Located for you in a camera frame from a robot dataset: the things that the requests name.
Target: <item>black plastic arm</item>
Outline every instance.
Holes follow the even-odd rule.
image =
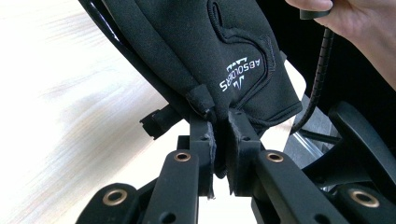
[[[304,172],[320,187],[372,180],[396,203],[396,160],[378,133],[357,109],[344,102],[331,109],[329,118],[343,140]]]
[[[77,224],[197,223],[198,179],[198,156],[189,150],[173,151],[160,176],[142,189],[126,184],[100,189]]]
[[[348,223],[286,154],[261,152],[256,172],[281,223]]]
[[[249,197],[252,195],[252,183],[256,178],[252,160],[263,149],[262,142],[247,116],[235,109],[231,109],[228,113],[226,132],[226,164],[230,193]]]

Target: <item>black cable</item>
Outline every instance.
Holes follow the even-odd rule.
[[[321,44],[317,72],[315,74],[314,86],[311,91],[308,108],[305,110],[303,117],[291,127],[290,134],[298,132],[311,118],[315,107],[318,105],[320,93],[323,88],[324,78],[326,77],[327,67],[329,65],[330,53],[332,51],[332,41],[334,32],[329,28],[324,30],[323,40]]]
[[[316,140],[316,141],[323,142],[323,143],[332,144],[332,145],[337,144],[341,140],[341,138],[339,138],[339,137],[333,137],[333,136],[329,136],[329,135],[321,134],[321,133],[313,133],[313,132],[309,132],[304,129],[300,129],[300,131],[298,133],[302,137],[309,138],[311,140]]]

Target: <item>hand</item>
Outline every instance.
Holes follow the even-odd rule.
[[[331,0],[286,0],[286,2],[305,10],[332,9],[328,16],[315,19],[315,21],[352,42],[356,38],[372,35],[370,33],[373,26],[396,23],[393,20],[386,21],[386,18],[395,18],[396,1],[394,0],[334,0],[333,2]]]
[[[354,44],[396,90],[395,0],[286,0],[299,9],[326,11],[315,19]]]

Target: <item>human finger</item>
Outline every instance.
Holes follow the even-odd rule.
[[[331,0],[286,0],[286,2],[293,7],[309,11],[327,11],[332,8]]]

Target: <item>printed logo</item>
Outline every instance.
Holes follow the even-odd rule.
[[[226,70],[228,76],[225,80],[221,81],[219,86],[222,91],[227,91],[228,88],[233,84],[234,88],[238,90],[242,89],[242,81],[245,79],[245,73],[248,70],[254,69],[260,66],[260,59],[248,62],[248,57],[236,60],[227,66]]]

